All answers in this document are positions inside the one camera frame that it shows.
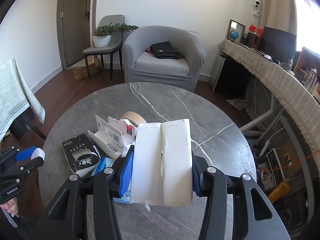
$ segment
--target silver screw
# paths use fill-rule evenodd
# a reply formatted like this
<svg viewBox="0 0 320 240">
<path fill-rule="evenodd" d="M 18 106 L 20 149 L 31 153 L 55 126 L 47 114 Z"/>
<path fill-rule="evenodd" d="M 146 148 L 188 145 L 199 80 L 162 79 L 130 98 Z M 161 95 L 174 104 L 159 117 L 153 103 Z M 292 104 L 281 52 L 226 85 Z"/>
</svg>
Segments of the silver screw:
<svg viewBox="0 0 320 240">
<path fill-rule="evenodd" d="M 210 172 L 210 173 L 216 173 L 217 169 L 215 167 L 208 167 L 207 171 Z"/>
<path fill-rule="evenodd" d="M 245 180 L 250 180 L 251 176 L 249 174 L 243 174 L 242 178 L 245 179 Z"/>
<path fill-rule="evenodd" d="M 106 169 L 104 169 L 104 173 L 105 174 L 111 174 L 111 173 L 113 173 L 113 169 L 112 168 L 106 168 Z"/>
<path fill-rule="evenodd" d="M 75 181 L 75 180 L 78 179 L 78 175 L 72 174 L 72 175 L 69 177 L 69 179 L 70 179 L 71 181 Z"/>
</svg>

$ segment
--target security camera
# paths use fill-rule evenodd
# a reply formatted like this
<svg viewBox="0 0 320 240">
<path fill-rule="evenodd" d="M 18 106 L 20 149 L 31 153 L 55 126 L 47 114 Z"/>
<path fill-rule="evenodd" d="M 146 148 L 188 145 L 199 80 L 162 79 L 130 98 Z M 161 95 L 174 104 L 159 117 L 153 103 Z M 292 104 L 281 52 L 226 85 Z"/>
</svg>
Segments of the security camera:
<svg viewBox="0 0 320 240">
<path fill-rule="evenodd" d="M 260 6 L 260 1 L 259 1 L 259 0 L 256 0 L 256 1 L 253 3 L 254 9 L 255 9 L 255 10 L 258 9 L 259 6 Z"/>
</svg>

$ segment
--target gray door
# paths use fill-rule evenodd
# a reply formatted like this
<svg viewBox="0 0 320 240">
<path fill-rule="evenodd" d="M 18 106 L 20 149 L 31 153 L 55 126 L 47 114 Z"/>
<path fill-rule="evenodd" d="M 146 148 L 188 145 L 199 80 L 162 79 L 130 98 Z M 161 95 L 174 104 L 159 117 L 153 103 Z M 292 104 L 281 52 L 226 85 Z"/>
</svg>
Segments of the gray door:
<svg viewBox="0 0 320 240">
<path fill-rule="evenodd" d="M 63 0 L 62 42 L 68 67 L 84 58 L 82 51 L 90 43 L 90 34 L 86 31 L 90 17 L 86 11 L 87 2 L 90 0 Z"/>
</svg>

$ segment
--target gray marble table top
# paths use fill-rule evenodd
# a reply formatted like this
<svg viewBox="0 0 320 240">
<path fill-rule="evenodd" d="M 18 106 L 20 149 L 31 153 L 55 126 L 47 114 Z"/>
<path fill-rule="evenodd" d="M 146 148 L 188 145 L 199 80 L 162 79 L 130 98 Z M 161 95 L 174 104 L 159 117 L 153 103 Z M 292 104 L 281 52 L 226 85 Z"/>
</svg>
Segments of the gray marble table top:
<svg viewBox="0 0 320 240">
<path fill-rule="evenodd" d="M 56 122 L 45 141 L 44 166 L 39 169 L 40 191 L 47 206 L 71 175 L 62 142 L 87 130 L 98 130 L 95 114 L 121 118 L 127 112 L 140 114 L 147 122 L 190 119 L 192 150 L 225 174 L 248 173 L 256 180 L 255 165 L 244 136 L 219 108 L 189 91 L 156 83 L 126 83 L 108 87 L 81 99 Z M 195 193 L 186 207 L 115 203 L 123 239 L 198 239 L 206 198 Z M 228 196 L 225 239 L 232 235 L 232 196 Z M 94 239 L 92 198 L 88 199 L 88 237 Z"/>
</svg>

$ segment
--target potted plant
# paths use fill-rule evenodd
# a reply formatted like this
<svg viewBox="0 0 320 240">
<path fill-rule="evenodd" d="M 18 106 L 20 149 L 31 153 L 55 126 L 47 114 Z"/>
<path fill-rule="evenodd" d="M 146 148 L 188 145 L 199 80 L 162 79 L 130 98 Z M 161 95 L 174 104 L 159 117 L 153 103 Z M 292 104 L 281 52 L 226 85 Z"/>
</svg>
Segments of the potted plant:
<svg viewBox="0 0 320 240">
<path fill-rule="evenodd" d="M 96 48 L 106 47 L 109 45 L 111 40 L 111 34 L 117 32 L 131 32 L 139 27 L 135 25 L 123 24 L 114 24 L 100 26 L 96 29 L 95 35 L 92 37 L 93 44 Z"/>
</svg>

